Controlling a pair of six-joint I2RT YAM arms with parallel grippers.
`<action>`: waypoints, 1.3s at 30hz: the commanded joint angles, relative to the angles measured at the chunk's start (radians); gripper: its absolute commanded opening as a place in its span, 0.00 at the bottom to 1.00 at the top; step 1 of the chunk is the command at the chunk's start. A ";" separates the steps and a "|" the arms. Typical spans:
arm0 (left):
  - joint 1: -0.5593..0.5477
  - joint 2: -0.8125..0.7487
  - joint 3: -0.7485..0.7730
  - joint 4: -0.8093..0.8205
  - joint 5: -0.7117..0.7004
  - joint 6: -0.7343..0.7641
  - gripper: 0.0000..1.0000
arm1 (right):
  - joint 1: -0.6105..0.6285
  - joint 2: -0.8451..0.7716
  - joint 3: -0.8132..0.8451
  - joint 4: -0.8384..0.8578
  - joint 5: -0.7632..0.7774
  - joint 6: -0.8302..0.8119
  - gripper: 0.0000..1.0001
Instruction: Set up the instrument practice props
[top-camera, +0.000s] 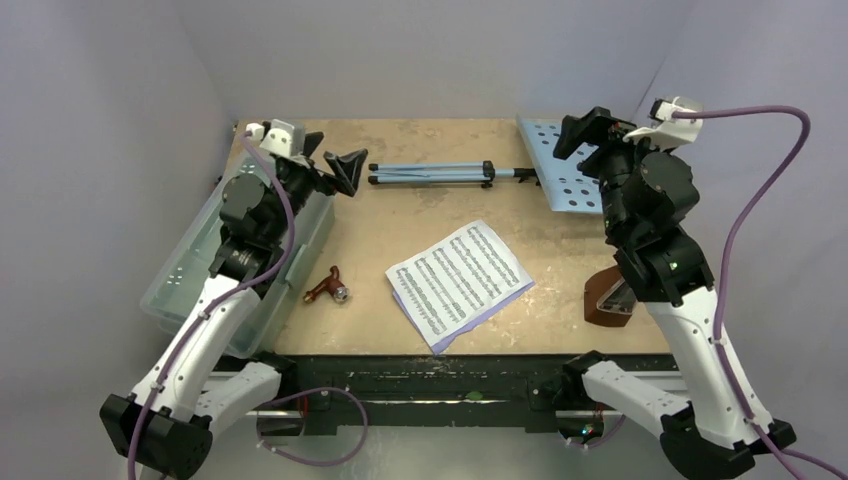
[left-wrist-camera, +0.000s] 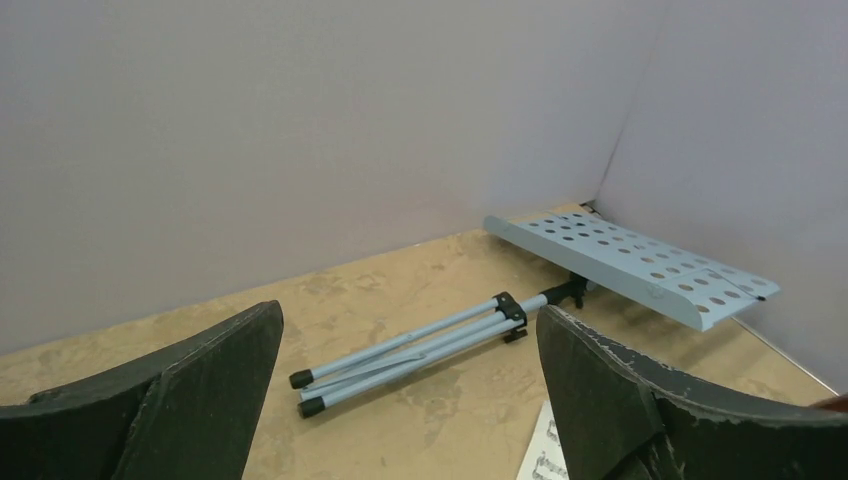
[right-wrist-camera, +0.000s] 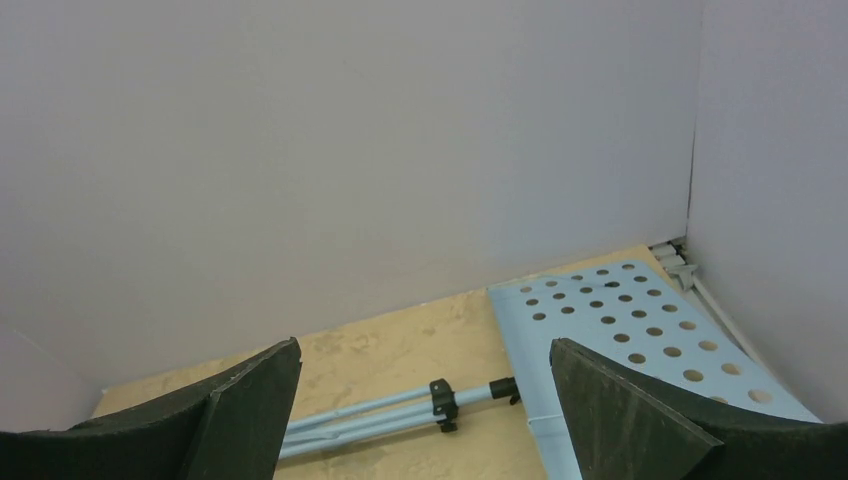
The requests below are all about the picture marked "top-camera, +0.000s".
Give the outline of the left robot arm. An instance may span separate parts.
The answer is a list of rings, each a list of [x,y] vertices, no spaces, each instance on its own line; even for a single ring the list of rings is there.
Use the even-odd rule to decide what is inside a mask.
[[[192,307],[162,356],[126,395],[112,394],[99,416],[125,474],[137,479],[188,479],[214,441],[258,407],[302,403],[296,379],[250,361],[215,389],[207,380],[239,329],[278,290],[297,253],[297,219],[313,195],[354,196],[368,151],[326,152],[326,168],[313,153],[322,132],[287,132],[253,123],[241,135],[254,170],[218,184],[214,252],[192,297]]]

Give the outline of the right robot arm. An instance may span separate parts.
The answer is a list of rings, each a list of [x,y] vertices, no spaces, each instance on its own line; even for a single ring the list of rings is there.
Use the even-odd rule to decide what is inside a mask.
[[[699,201],[690,167],[652,130],[596,107],[567,116],[554,148],[559,159],[589,144],[579,163],[599,182],[606,241],[626,284],[659,326],[683,377],[677,396],[591,351],[564,365],[557,398],[576,407],[609,406],[655,436],[688,479],[734,479],[763,454],[796,438],[748,381],[718,310],[708,261],[682,220]]]

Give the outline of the light blue music stand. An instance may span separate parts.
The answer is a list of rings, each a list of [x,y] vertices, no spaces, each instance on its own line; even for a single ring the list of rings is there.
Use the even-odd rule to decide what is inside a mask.
[[[599,181],[578,170],[580,161],[596,151],[582,144],[566,159],[553,155],[561,125],[553,120],[515,118],[530,167],[500,168],[490,160],[434,164],[368,165],[371,185],[477,184],[490,188],[501,179],[534,181],[554,212],[599,214],[602,211]]]

